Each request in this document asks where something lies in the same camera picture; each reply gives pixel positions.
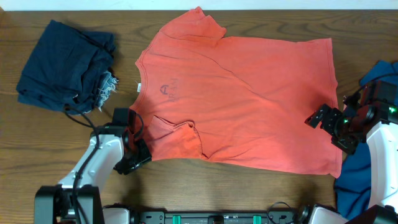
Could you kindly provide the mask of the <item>red t-shirt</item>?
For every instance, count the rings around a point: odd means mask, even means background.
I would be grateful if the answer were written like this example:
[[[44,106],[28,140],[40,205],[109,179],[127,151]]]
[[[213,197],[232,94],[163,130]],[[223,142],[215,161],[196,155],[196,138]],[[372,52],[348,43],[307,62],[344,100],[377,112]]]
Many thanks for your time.
[[[132,108],[153,160],[341,174],[342,152],[305,124],[320,105],[338,104],[331,39],[228,37],[196,8],[164,25],[136,65]]]

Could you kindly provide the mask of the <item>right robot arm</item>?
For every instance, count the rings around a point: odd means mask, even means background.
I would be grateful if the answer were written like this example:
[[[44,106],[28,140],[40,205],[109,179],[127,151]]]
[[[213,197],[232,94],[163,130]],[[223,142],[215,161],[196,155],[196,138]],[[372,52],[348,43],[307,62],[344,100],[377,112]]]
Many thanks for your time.
[[[397,106],[396,85],[372,81],[347,97],[344,111],[321,105],[305,123],[321,127],[331,142],[354,154],[365,142],[371,157],[371,195],[368,209],[350,223],[397,223]]]

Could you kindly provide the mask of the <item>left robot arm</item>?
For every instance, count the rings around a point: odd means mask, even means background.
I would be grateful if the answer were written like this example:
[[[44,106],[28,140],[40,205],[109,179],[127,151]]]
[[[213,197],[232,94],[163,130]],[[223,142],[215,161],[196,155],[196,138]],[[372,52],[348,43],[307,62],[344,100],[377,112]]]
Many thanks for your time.
[[[76,166],[57,185],[37,191],[34,223],[139,223],[139,214],[126,205],[103,206],[100,192],[112,171],[128,175],[152,160],[142,117],[116,108],[111,122],[86,126],[93,130],[90,144]]]

